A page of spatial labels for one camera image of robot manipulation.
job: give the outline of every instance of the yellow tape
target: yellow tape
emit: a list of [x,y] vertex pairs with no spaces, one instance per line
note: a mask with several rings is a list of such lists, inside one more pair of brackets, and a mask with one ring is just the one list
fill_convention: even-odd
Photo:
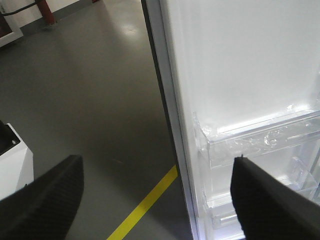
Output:
[[176,165],[174,165],[106,240],[122,240],[172,184],[177,176],[177,168]]

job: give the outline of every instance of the red pole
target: red pole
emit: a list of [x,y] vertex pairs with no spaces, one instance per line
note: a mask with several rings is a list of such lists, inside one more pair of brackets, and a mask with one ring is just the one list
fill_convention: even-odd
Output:
[[52,25],[56,22],[55,17],[52,14],[46,0],[42,0],[42,1],[38,2],[37,6],[38,6],[40,13],[42,14],[42,16],[47,24]]

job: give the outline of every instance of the refrigerator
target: refrigerator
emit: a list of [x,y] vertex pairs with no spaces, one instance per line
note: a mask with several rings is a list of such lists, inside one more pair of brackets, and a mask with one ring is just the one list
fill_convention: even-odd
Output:
[[320,1],[143,0],[194,240],[239,240],[243,155],[319,204]]

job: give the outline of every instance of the concrete floor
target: concrete floor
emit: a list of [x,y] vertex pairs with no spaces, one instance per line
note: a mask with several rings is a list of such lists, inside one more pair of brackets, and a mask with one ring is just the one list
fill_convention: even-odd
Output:
[[[105,240],[175,164],[139,0],[98,1],[0,48],[0,106],[35,177],[83,156],[67,240]],[[178,179],[125,239],[192,239]]]

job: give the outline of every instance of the transparent plastic shelf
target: transparent plastic shelf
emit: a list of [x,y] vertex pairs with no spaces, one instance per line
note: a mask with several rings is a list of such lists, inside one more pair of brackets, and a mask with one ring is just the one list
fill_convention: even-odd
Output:
[[320,138],[320,111],[314,109],[224,132],[201,125],[196,115],[194,122],[197,147],[211,168],[228,165],[237,156],[260,156]]
[[[258,165],[261,164],[261,161],[263,160],[253,159],[253,162],[256,162]],[[230,169],[230,166],[223,166],[215,168],[214,170],[225,173],[226,171],[230,172]],[[277,172],[272,171],[270,168],[267,169],[267,171],[268,170],[269,172],[273,172],[274,178],[288,188],[309,200],[314,198],[319,182],[315,180],[307,166],[298,157],[292,157],[288,164]],[[232,204],[230,183],[224,182],[224,184],[225,188],[223,189],[223,187],[221,187],[220,192],[212,191],[209,194],[206,191],[204,192],[204,202],[206,203],[205,210],[211,216],[212,227],[214,229],[238,223],[237,214]]]

